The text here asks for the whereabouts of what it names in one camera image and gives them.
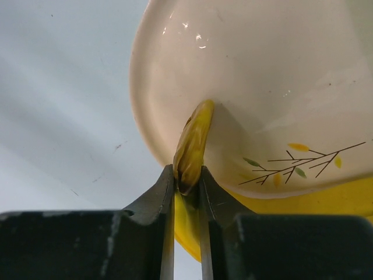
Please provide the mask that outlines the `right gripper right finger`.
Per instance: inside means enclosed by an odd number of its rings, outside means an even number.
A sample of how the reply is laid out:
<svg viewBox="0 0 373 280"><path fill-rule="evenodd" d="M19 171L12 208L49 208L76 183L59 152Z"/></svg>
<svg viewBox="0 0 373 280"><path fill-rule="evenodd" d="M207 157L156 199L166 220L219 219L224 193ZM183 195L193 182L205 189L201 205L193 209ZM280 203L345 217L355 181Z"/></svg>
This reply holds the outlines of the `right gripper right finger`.
<svg viewBox="0 0 373 280"><path fill-rule="evenodd" d="M372 225L352 215L259 214L199 180L203 279L371 279Z"/></svg>

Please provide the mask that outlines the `yellow fake banana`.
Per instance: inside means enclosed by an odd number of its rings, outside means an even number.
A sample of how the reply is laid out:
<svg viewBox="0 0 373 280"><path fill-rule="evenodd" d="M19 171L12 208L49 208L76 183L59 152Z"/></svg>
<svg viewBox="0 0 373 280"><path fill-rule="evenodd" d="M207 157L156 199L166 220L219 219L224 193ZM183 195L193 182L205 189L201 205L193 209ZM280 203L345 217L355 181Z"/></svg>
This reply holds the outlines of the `yellow fake banana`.
<svg viewBox="0 0 373 280"><path fill-rule="evenodd" d="M197 262L201 262L200 227L198 213L198 179L204 160L207 136L214 113L214 102L204 100L197 105L186 122L173 158L175 191L175 240ZM272 182L272 186L285 185L293 176L304 178L305 167L298 167L326 157L323 167L329 164L342 166L340 152L331 155L316 153L301 143L291 143L294 151L313 154L298 158L289 154L286 161L292 164L287 169L267 169L255 160L244 158L247 164L265 172L260 183ZM372 221L372 178L344 183L321 192L279 199L255 199L229 191L234 199L259 214L338 214L359 215Z"/></svg>

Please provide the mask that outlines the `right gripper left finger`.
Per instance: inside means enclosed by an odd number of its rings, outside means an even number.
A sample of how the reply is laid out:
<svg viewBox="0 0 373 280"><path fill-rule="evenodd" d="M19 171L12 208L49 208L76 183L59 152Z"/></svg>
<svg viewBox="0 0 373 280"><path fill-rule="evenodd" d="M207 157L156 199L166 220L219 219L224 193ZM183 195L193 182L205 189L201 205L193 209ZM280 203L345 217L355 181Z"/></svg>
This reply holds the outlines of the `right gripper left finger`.
<svg viewBox="0 0 373 280"><path fill-rule="evenodd" d="M174 177L119 210L1 214L2 279L173 279Z"/></svg>

